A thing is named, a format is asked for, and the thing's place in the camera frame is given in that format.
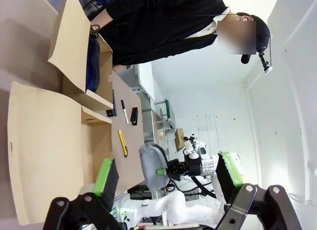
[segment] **box lid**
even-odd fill
[[[63,0],[50,47],[49,62],[83,92],[91,24],[79,0]]]
[[[62,94],[12,84],[8,160],[21,225],[43,222],[54,198],[73,200],[84,185],[81,113],[81,105]]]

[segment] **brown tabletop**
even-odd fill
[[[139,96],[114,72],[112,73],[112,82],[117,109],[117,116],[112,118],[112,151],[119,173],[116,190],[116,195],[118,195],[144,180],[139,155],[139,148],[144,144],[144,138]],[[124,100],[125,103],[129,119],[128,125],[125,121],[121,100]],[[137,126],[133,126],[130,121],[133,107],[138,107],[139,110]],[[128,149],[127,158],[123,155],[118,130],[122,131]]]

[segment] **black jacket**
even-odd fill
[[[211,45],[216,35],[185,38],[227,9],[222,0],[116,0],[105,8],[113,21],[100,34],[113,50],[113,65],[145,63]]]

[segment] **bolt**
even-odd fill
[[[90,201],[92,200],[92,198],[91,198],[90,196],[86,196],[86,197],[85,197],[85,200],[86,200],[87,202],[90,202]]]
[[[64,206],[64,204],[65,204],[65,202],[64,201],[58,201],[58,203],[57,203],[59,206]]]
[[[279,188],[274,187],[274,188],[273,188],[273,191],[274,191],[275,194],[278,194],[278,193],[279,193]]]
[[[250,185],[247,185],[246,190],[249,191],[249,192],[251,192],[251,191],[253,190],[253,187],[250,186]]]

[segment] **small cardboard box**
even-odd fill
[[[175,145],[176,150],[179,152],[185,147],[184,131],[182,128],[177,128],[175,131]]]
[[[113,158],[111,119],[71,98],[13,82],[8,107],[8,159],[21,225],[44,222],[56,197],[75,199]]]
[[[51,41],[49,62],[63,74],[63,94],[94,110],[113,109],[112,50],[101,36],[100,84],[94,93],[86,90],[88,39],[91,24],[79,0],[63,0]]]

